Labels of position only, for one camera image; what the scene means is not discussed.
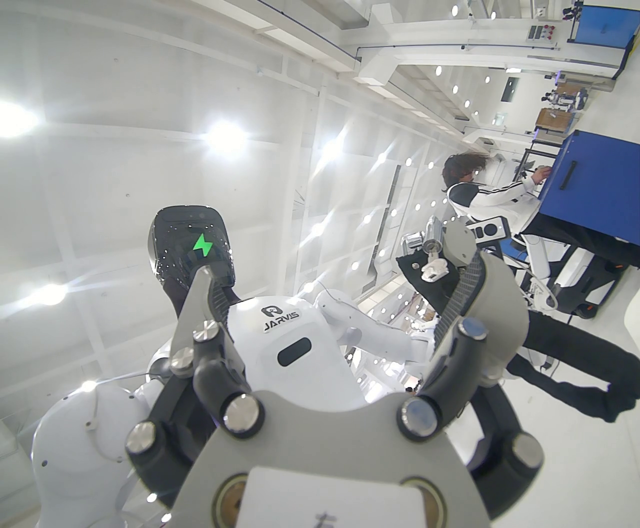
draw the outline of black handle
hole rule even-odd
[[[576,160],[573,160],[571,162],[571,166],[569,167],[569,171],[567,172],[566,176],[564,177],[564,180],[560,184],[561,191],[564,191],[567,185],[569,184],[569,180],[571,179],[571,175],[573,174],[573,169],[575,169],[576,165],[578,165],[578,162]]]

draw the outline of blue screen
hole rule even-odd
[[[575,42],[625,48],[640,26],[640,11],[584,6]]]

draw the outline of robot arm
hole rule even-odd
[[[349,297],[338,290],[318,294],[314,306],[333,331],[338,345],[357,346],[378,357],[404,364],[412,376],[423,378],[433,357],[433,331],[406,334],[363,314]]]
[[[137,475],[125,452],[130,430],[149,413],[159,381],[136,395],[114,383],[76,390],[42,417],[33,471],[42,505],[38,528],[124,528]]]

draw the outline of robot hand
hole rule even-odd
[[[404,365],[412,376],[423,378],[434,354],[433,329],[407,335],[399,328],[363,314],[347,294],[324,290],[314,306],[329,323],[340,345],[357,346],[366,352]]]

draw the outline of black and white jacket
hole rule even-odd
[[[536,187],[531,176],[506,187],[495,188],[475,182],[462,182],[447,191],[456,213],[477,221],[503,216],[512,233],[520,233],[540,208],[531,191]]]

